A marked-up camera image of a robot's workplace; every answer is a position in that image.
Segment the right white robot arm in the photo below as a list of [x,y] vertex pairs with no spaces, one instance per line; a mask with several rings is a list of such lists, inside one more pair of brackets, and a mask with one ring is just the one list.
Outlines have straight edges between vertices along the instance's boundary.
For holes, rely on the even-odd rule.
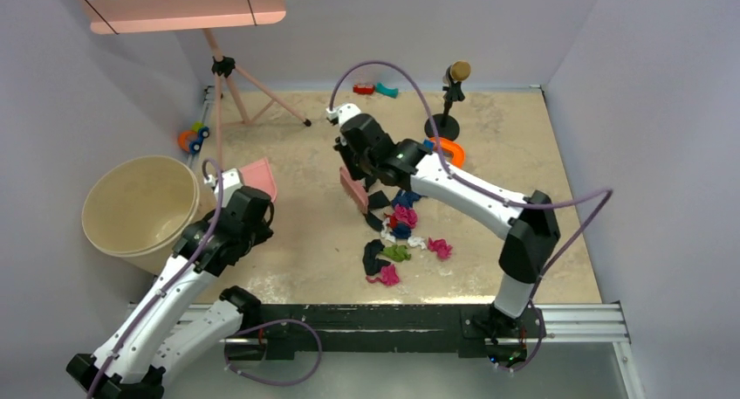
[[524,324],[524,310],[547,259],[560,240],[557,218],[541,191],[527,196],[471,175],[418,141],[395,142],[380,123],[347,104],[327,115],[338,127],[334,148],[354,180],[372,177],[386,186],[432,198],[463,213],[503,240],[498,263],[504,276],[490,311],[499,334]]

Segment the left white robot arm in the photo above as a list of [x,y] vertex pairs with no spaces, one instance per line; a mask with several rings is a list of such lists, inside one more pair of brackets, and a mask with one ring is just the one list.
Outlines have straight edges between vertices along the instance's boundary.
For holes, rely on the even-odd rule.
[[101,347],[76,354],[67,373],[90,398],[161,398],[182,370],[221,339],[253,335],[260,300],[234,285],[204,316],[175,329],[191,303],[273,232],[270,196],[242,186],[225,207],[186,227],[144,299]]

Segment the pink hand brush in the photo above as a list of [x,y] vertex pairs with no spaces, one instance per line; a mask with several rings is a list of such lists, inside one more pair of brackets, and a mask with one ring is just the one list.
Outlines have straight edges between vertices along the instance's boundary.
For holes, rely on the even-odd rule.
[[339,182],[346,194],[354,201],[362,215],[368,213],[369,197],[361,181],[352,179],[345,166],[339,168]]

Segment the small white paper scrap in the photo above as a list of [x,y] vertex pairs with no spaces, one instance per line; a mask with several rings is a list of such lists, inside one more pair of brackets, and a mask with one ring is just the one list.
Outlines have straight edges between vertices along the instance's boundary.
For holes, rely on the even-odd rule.
[[427,249],[426,239],[424,237],[411,236],[407,239],[407,245],[414,249]]

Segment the green paper scrap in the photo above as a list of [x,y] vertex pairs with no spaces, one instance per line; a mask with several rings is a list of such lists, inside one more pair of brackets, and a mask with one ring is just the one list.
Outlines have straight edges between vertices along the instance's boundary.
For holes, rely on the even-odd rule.
[[408,247],[402,244],[393,244],[386,246],[381,253],[385,257],[396,263],[408,261],[412,257],[411,253],[408,250]]

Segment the pink dustpan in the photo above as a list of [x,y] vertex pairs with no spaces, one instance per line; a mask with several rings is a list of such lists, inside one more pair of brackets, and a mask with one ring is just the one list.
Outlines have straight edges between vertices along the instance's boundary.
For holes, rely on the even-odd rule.
[[262,190],[272,202],[277,200],[278,187],[266,157],[244,165],[238,171],[244,185]]

